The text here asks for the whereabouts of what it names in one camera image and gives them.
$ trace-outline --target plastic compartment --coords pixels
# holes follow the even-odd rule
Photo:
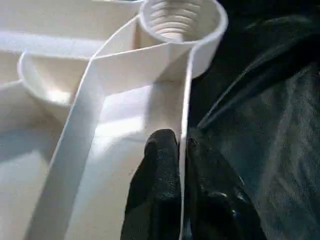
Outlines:
[[[18,72],[24,87],[62,124],[89,59],[23,53]]]

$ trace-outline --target threaded hole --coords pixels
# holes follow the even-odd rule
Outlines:
[[[211,0],[157,0],[146,12],[145,19],[153,31],[179,41],[202,39],[220,21],[220,13]]]

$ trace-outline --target dark cloth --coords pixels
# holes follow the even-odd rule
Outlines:
[[[189,127],[241,176],[268,239],[318,240],[320,2],[220,2],[229,26],[192,82]]]

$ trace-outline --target black fabric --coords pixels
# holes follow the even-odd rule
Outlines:
[[[318,240],[320,2],[220,2],[229,26],[192,82],[189,127],[241,176],[268,239]]]
[[[266,240],[240,177],[200,132],[190,130],[186,208],[194,240]]]
[[[181,188],[178,146],[172,130],[154,132],[130,183],[121,240],[177,240]]]

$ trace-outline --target white plastic surface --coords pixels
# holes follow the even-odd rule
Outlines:
[[[191,81],[227,22],[215,0],[4,1],[0,240],[119,240],[158,129],[180,143],[184,192]]]

